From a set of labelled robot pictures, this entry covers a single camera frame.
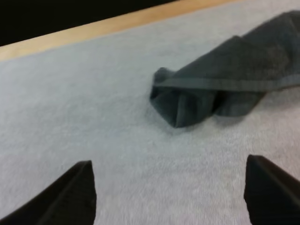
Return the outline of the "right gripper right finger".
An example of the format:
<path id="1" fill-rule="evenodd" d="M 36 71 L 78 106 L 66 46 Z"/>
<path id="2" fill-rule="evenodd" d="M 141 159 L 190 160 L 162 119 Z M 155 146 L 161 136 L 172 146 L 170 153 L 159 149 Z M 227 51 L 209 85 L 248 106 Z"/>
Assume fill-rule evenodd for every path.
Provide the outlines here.
<path id="1" fill-rule="evenodd" d="M 263 156 L 247 157 L 244 200 L 253 225 L 300 223 L 300 181 Z"/>

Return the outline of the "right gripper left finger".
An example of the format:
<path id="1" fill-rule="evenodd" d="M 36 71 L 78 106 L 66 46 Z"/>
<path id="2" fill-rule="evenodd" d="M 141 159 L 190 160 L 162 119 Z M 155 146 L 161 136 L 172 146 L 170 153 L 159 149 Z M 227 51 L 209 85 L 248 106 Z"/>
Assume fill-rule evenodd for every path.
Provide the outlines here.
<path id="1" fill-rule="evenodd" d="M 92 162 L 80 161 L 32 200 L 0 220 L 2 225 L 92 225 L 97 194 Z"/>

